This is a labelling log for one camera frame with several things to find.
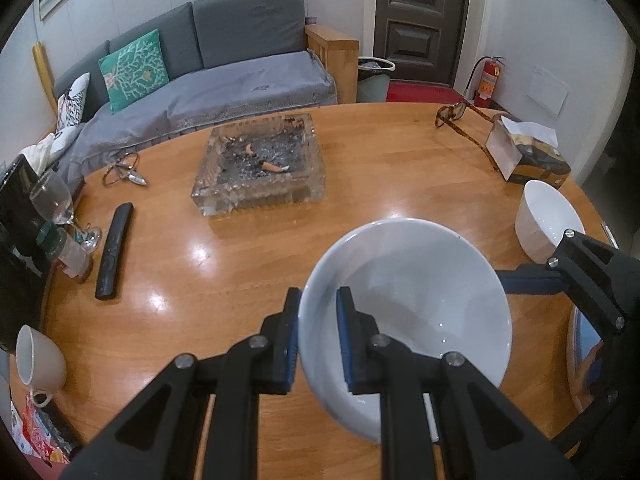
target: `wooden tabletop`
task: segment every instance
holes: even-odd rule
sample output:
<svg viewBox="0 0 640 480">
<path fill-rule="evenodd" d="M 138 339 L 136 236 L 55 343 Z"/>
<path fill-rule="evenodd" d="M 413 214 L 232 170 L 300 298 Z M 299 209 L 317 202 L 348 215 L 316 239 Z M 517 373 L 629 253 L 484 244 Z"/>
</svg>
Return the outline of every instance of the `wooden tabletop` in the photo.
<svg viewBox="0 0 640 480">
<path fill-rule="evenodd" d="M 225 352 L 258 332 L 282 308 L 289 286 L 305 285 L 341 236 L 389 216 L 429 219 L 462 234 L 497 269 L 528 258 L 513 228 L 522 186 L 507 184 L 484 153 L 447 126 L 434 127 L 435 104 L 356 104 L 310 110 L 326 167 L 319 202 L 204 218 L 191 201 L 210 130 L 142 152 L 149 188 L 105 189 L 102 171 L 86 180 L 81 222 L 106 232 L 123 202 L 136 208 L 115 300 L 94 298 L 100 249 L 89 280 L 56 272 L 45 332 L 68 365 L 57 406 L 91 439 L 175 355 Z M 490 124 L 472 110 L 458 124 L 482 142 Z M 606 241 L 600 218 L 571 180 L 562 193 L 588 235 Z M 571 304 L 564 296 L 510 296 L 511 360 L 500 389 L 554 436 L 576 411 L 565 343 Z M 12 389 L 24 402 L 15 364 Z M 367 479 L 379 476 L 379 449 L 323 411 L 300 368 L 287 397 L 260 401 L 258 472 L 263 479 Z"/>
</svg>

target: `gray sofa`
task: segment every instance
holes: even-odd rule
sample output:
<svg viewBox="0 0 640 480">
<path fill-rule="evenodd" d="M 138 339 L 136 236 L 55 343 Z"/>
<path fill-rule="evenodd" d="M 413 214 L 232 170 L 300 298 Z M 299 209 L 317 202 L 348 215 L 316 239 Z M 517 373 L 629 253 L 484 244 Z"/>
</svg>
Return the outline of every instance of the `gray sofa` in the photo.
<svg viewBox="0 0 640 480">
<path fill-rule="evenodd" d="M 170 83 L 111 114 L 98 60 L 157 28 Z M 115 157 L 212 124 L 337 103 L 334 80 L 306 49 L 304 0 L 198 0 L 107 41 L 54 84 L 91 74 L 78 138 L 60 159 L 71 181 Z"/>
</svg>

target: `white bowl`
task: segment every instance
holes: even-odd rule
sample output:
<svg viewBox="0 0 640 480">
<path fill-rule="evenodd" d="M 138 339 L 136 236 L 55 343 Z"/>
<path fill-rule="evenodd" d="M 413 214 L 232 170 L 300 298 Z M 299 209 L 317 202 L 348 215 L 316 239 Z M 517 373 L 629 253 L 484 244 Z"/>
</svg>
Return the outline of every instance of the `white bowl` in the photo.
<svg viewBox="0 0 640 480">
<path fill-rule="evenodd" d="M 525 184 L 515 227 L 522 250 L 538 264 L 551 257 L 567 229 L 584 234 L 573 206 L 562 193 L 541 180 Z"/>
<path fill-rule="evenodd" d="M 493 384 L 502 381 L 511 352 L 511 314 L 480 251 L 426 220 L 367 224 L 318 261 L 298 317 L 307 381 L 329 414 L 351 432 L 380 442 L 380 398 L 354 396 L 344 382 L 335 315 L 335 293 L 343 285 L 351 287 L 356 309 L 373 314 L 380 332 L 424 355 L 459 351 Z M 432 414 L 430 426 L 435 435 Z"/>
</svg>

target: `fire extinguisher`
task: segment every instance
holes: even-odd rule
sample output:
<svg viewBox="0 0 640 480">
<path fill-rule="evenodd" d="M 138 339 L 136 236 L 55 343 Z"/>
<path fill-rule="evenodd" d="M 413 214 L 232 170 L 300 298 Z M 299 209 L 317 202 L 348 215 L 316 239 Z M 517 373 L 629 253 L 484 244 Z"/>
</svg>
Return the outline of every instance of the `fire extinguisher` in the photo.
<svg viewBox="0 0 640 480">
<path fill-rule="evenodd" d="M 469 82 L 466 84 L 465 95 L 466 91 L 469 89 L 469 85 L 471 85 L 471 80 L 474 78 L 476 68 L 478 68 L 478 65 L 480 65 L 480 63 L 485 59 L 487 61 L 484 63 L 482 75 L 480 76 L 480 83 L 478 84 L 478 90 L 476 91 L 474 100 L 474 104 L 478 108 L 488 108 L 491 106 L 491 97 L 494 95 L 495 85 L 500 77 L 500 65 L 504 65 L 502 62 L 504 58 L 501 56 L 484 56 L 478 59 L 474 69 L 471 71 Z"/>
</svg>

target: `wooden armrest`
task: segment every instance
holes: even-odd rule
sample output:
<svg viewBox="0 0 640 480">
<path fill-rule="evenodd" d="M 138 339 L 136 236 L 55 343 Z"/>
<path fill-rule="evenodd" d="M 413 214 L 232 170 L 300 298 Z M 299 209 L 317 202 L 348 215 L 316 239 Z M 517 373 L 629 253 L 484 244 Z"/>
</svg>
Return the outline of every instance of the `wooden armrest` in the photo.
<svg viewBox="0 0 640 480">
<path fill-rule="evenodd" d="M 305 25 L 305 34 L 308 47 L 334 78 L 338 103 L 356 102 L 360 42 L 324 25 Z"/>
<path fill-rule="evenodd" d="M 360 42 L 324 25 L 305 25 L 305 33 L 328 50 L 359 50 Z"/>
</svg>

